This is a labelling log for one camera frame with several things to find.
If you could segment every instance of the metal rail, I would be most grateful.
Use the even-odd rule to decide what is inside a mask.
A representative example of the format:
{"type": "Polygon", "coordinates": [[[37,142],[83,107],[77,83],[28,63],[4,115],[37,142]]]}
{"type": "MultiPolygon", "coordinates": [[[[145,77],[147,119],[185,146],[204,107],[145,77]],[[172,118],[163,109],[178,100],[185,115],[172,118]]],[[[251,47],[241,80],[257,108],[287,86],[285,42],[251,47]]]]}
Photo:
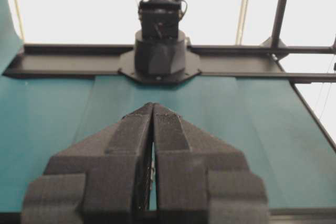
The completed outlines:
{"type": "Polygon", "coordinates": [[[283,23],[283,18],[285,16],[287,0],[278,0],[277,12],[275,15],[273,32],[272,32],[272,48],[277,48],[280,42],[280,33],[283,23]]]}

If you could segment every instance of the teal mat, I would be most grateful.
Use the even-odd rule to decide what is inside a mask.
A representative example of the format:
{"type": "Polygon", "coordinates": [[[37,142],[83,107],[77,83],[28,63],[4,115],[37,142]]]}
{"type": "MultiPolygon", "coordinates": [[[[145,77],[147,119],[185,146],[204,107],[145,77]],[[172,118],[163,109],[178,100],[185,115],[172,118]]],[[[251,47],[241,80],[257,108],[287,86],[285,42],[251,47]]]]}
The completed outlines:
{"type": "Polygon", "coordinates": [[[149,101],[244,151],[271,208],[336,207],[336,155],[287,81],[196,77],[167,88],[96,77],[76,142],[149,101]]]}
{"type": "Polygon", "coordinates": [[[22,41],[16,35],[8,1],[0,0],[0,75],[14,59],[22,41]]]}
{"type": "Polygon", "coordinates": [[[92,83],[0,77],[0,212],[20,212],[28,184],[71,144],[92,83]]]}
{"type": "MultiPolygon", "coordinates": [[[[148,87],[124,76],[0,79],[0,212],[20,211],[49,157],[147,102],[245,152],[271,208],[336,207],[336,155],[287,81],[196,77],[148,87]]],[[[151,208],[155,208],[152,194],[151,208]]]]}

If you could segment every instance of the white wall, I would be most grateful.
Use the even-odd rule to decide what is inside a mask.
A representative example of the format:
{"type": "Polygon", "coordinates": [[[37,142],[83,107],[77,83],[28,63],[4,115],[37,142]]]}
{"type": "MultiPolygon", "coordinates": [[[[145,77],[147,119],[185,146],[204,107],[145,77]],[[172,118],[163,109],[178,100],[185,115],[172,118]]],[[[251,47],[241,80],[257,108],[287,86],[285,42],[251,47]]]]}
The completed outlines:
{"type": "MultiPolygon", "coordinates": [[[[132,44],[134,33],[140,29],[135,0],[18,1],[26,42],[132,44]]],[[[234,44],[241,0],[187,1],[189,9],[181,29],[193,44],[234,44]]],[[[15,18],[13,0],[10,5],[15,18]]],[[[244,44],[258,45],[270,36],[276,5],[277,0],[250,0],[244,44]]],[[[287,45],[329,46],[335,39],[335,17],[334,0],[289,0],[281,38],[287,45]]],[[[291,55],[281,63],[292,72],[327,72],[332,59],[331,55],[291,55]]],[[[318,116],[329,86],[328,83],[298,86],[318,116]]],[[[336,84],[331,87],[321,118],[336,140],[335,101],[336,84]]]]}

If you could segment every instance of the gripper jaw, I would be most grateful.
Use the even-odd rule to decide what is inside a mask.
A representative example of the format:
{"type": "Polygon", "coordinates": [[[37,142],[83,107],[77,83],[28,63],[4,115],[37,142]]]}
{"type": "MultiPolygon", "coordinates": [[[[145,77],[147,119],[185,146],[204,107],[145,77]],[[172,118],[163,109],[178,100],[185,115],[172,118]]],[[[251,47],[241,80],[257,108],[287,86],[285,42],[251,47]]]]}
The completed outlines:
{"type": "Polygon", "coordinates": [[[51,157],[28,187],[22,223],[137,223],[153,144],[159,223],[268,223],[263,181],[244,154],[153,103],[51,157]]]}

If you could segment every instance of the black horizontal beam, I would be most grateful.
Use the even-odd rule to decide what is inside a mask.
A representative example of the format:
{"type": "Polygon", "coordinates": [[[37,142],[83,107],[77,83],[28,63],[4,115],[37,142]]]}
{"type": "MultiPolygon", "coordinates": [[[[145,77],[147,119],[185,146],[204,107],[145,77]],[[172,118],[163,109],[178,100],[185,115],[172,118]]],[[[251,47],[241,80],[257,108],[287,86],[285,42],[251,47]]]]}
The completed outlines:
{"type": "Polygon", "coordinates": [[[292,46],[269,48],[262,46],[192,46],[195,54],[215,55],[278,55],[278,54],[334,54],[333,47],[302,47],[292,46]]]}
{"type": "MultiPolygon", "coordinates": [[[[189,46],[190,51],[202,55],[269,55],[269,54],[335,54],[334,47],[290,46],[189,46]]],[[[25,54],[60,55],[120,55],[133,50],[133,45],[38,45],[25,44],[25,54]]]]}
{"type": "Polygon", "coordinates": [[[221,76],[236,78],[267,78],[267,79],[285,79],[292,83],[304,84],[313,82],[336,82],[336,74],[334,73],[223,73],[223,72],[202,72],[204,76],[221,76]]]}

